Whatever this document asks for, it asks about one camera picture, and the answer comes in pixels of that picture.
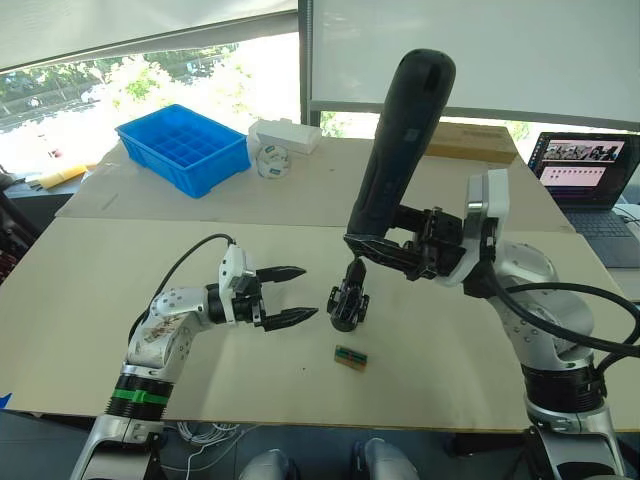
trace white cable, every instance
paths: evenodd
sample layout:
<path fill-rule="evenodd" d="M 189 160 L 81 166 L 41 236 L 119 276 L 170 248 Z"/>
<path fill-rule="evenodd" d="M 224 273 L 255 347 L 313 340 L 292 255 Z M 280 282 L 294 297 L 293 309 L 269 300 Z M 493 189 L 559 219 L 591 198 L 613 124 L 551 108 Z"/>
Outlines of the white cable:
<path fill-rule="evenodd" d="M 191 460 L 193 459 L 193 457 L 197 457 L 198 455 L 200 455 L 202 452 L 204 452 L 205 448 L 212 447 L 213 445 L 224 442 L 225 440 L 228 440 L 228 438 L 224 437 L 216 440 L 215 442 L 207 443 L 200 447 L 200 450 L 198 450 L 196 453 L 192 453 L 191 455 L 189 455 L 189 458 L 187 458 L 187 475 L 184 477 L 184 480 L 189 480 L 189 475 L 191 474 Z"/>
<path fill-rule="evenodd" d="M 238 426 L 230 423 L 212 423 L 206 432 L 195 434 L 191 431 L 187 422 L 178 422 L 177 430 L 184 441 L 196 447 L 201 447 L 218 440 L 228 440 L 233 436 Z"/>
<path fill-rule="evenodd" d="M 233 442 L 231 442 L 229 445 L 227 445 L 227 448 L 225 448 L 223 450 L 223 452 L 218 455 L 218 457 L 211 463 L 203 466 L 203 467 L 198 467 L 198 468 L 191 468 L 191 457 L 194 457 L 196 455 L 199 455 L 200 453 L 202 453 L 204 451 L 205 448 L 207 448 L 206 446 L 203 446 L 200 450 L 200 452 L 194 453 L 192 455 L 189 456 L 189 459 L 187 459 L 187 468 L 178 468 L 178 467 L 172 467 L 171 465 L 162 465 L 162 468 L 165 468 L 167 470 L 172 470 L 174 472 L 201 472 L 203 470 L 208 470 L 209 468 L 213 467 L 216 463 L 218 463 L 220 460 L 222 460 L 224 458 L 224 456 L 229 453 L 231 451 L 231 449 L 242 439 L 242 437 L 244 437 L 247 433 L 249 433 L 252 430 L 255 430 L 256 428 L 260 427 L 260 425 L 254 425 L 253 427 L 249 427 L 246 430 L 242 430 L 240 432 L 240 435 L 238 435 L 235 440 Z"/>

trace wire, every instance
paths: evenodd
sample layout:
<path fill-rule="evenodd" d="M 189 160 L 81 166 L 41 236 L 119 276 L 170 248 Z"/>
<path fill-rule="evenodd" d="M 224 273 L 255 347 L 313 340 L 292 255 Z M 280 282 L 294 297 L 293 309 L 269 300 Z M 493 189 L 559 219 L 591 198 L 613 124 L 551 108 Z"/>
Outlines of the wire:
<path fill-rule="evenodd" d="M 206 432 L 195 434 L 191 432 L 187 422 L 178 422 L 177 430 L 185 442 L 199 447 L 221 439 L 230 439 L 235 434 L 235 431 L 239 426 L 239 424 L 231 423 L 212 423 L 211 427 Z"/>
<path fill-rule="evenodd" d="M 609 340 L 603 340 L 601 338 L 591 337 L 589 335 L 582 335 L 581 333 L 574 332 L 567 328 L 561 327 L 554 323 L 548 322 L 525 309 L 520 305 L 511 294 L 502 286 L 496 277 L 496 272 L 493 269 L 493 264 L 488 261 L 483 262 L 485 267 L 486 279 L 489 286 L 493 289 L 496 296 L 502 300 L 509 310 L 514 312 L 523 320 L 527 321 L 536 328 L 539 328 L 543 332 L 547 332 L 558 338 L 562 338 L 572 343 L 582 345 L 596 350 L 602 350 L 609 353 L 621 354 L 622 356 L 640 357 L 640 347 L 633 345 L 625 345 Z"/>
<path fill-rule="evenodd" d="M 187 475 L 184 477 L 184 480 L 189 480 L 189 475 L 191 474 L 191 460 L 193 460 L 194 457 L 197 457 L 198 455 L 201 455 L 202 452 L 205 451 L 205 449 L 212 447 L 214 445 L 217 445 L 218 443 L 222 443 L 225 440 L 228 440 L 228 438 L 221 438 L 219 440 L 216 440 L 214 442 L 210 442 L 210 443 L 205 443 L 204 445 L 202 445 L 202 447 L 200 447 L 200 450 L 198 450 L 195 453 L 192 453 L 191 455 L 189 455 L 189 457 L 187 458 Z"/>
<path fill-rule="evenodd" d="M 527 283 L 524 285 L 517 285 L 515 287 L 509 287 L 506 289 L 509 293 L 526 292 L 529 290 L 565 290 L 571 292 L 586 293 L 597 297 L 609 300 L 618 306 L 624 308 L 633 317 L 635 324 L 631 334 L 623 340 L 624 345 L 633 345 L 640 338 L 640 310 L 626 298 L 623 298 L 615 293 L 603 290 L 601 288 L 592 287 L 591 285 L 582 285 L 580 283 L 567 283 L 567 282 L 542 282 L 542 283 Z M 626 357 L 626 355 L 610 353 L 607 355 L 598 365 L 597 371 L 601 374 L 613 365 L 618 360 Z"/>
<path fill-rule="evenodd" d="M 178 261 L 176 263 L 174 263 L 173 266 L 169 269 L 169 271 L 166 273 L 166 275 L 164 276 L 164 278 L 160 282 L 160 285 L 158 285 L 158 288 L 156 288 L 156 291 L 153 294 L 153 296 L 151 297 L 151 301 L 149 301 L 149 304 L 147 305 L 147 308 L 145 308 L 144 311 L 138 316 L 138 318 L 136 318 L 136 321 L 133 322 L 133 325 L 131 326 L 131 330 L 129 330 L 129 342 L 131 341 L 131 338 L 133 337 L 133 334 L 136 331 L 136 328 L 138 328 L 138 325 L 140 325 L 140 323 L 142 323 L 144 321 L 144 319 L 147 317 L 147 315 L 149 315 L 149 308 L 151 307 L 151 302 L 153 301 L 153 299 L 160 292 L 162 292 L 162 290 L 164 289 L 165 285 L 167 284 L 167 282 L 171 278 L 171 275 L 173 275 L 173 273 L 178 269 L 180 264 L 182 262 L 184 262 L 189 257 L 189 255 L 191 255 L 193 252 L 195 252 L 202 245 L 204 245 L 207 242 L 210 242 L 211 240 L 215 240 L 217 238 L 224 238 L 227 241 L 227 245 L 232 245 L 232 244 L 236 243 L 233 240 L 233 238 L 231 238 L 226 233 L 214 233 L 213 235 L 209 235 L 208 237 L 203 238 L 198 243 L 196 243 L 193 247 L 191 247 L 189 250 L 187 250 L 184 253 L 184 255 L 182 255 L 178 259 Z"/>
<path fill-rule="evenodd" d="M 212 461 L 211 463 L 208 463 L 202 467 L 198 467 L 198 468 L 189 468 L 190 465 L 188 464 L 188 460 L 187 460 L 187 468 L 180 468 L 180 467 L 173 467 L 171 465 L 162 465 L 162 468 L 167 469 L 167 470 L 171 470 L 173 472 L 202 472 L 203 470 L 208 470 L 209 468 L 213 467 L 214 465 L 216 465 L 220 460 L 222 460 L 224 458 L 224 456 L 229 453 L 231 451 L 231 449 L 233 447 L 235 447 L 238 442 L 240 440 L 242 440 L 242 438 L 249 432 L 255 430 L 256 428 L 260 427 L 261 425 L 254 425 L 253 427 L 249 427 L 246 430 L 243 430 L 242 432 L 240 432 L 240 435 L 238 435 L 235 440 L 233 442 L 231 442 L 230 444 L 227 445 L 227 448 L 225 448 L 222 453 L 220 455 L 218 455 L 218 457 Z"/>

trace blue storage bin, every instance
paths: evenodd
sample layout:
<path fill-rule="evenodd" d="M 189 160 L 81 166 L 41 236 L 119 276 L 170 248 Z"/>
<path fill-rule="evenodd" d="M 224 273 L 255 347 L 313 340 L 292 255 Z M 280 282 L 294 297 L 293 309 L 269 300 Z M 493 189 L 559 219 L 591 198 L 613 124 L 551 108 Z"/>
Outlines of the blue storage bin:
<path fill-rule="evenodd" d="M 246 137 L 181 105 L 116 128 L 131 159 L 198 198 L 251 166 Z"/>

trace small electronic component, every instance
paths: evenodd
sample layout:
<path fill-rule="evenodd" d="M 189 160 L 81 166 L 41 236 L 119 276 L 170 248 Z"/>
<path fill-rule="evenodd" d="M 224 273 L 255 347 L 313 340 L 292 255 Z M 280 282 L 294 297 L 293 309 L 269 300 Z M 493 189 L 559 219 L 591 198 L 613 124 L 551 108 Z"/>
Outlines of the small electronic component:
<path fill-rule="evenodd" d="M 367 366 L 367 356 L 364 353 L 356 352 L 342 345 L 336 345 L 333 359 L 360 372 L 364 371 Z"/>

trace white tape roll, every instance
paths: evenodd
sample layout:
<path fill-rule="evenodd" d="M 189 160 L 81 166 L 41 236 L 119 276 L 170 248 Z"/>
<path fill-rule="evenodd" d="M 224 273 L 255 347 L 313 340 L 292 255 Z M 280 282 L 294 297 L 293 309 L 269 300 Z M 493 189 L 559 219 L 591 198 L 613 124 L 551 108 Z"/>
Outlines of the white tape roll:
<path fill-rule="evenodd" d="M 291 161 L 284 147 L 267 145 L 258 154 L 258 173 L 264 178 L 280 178 L 289 173 Z"/>

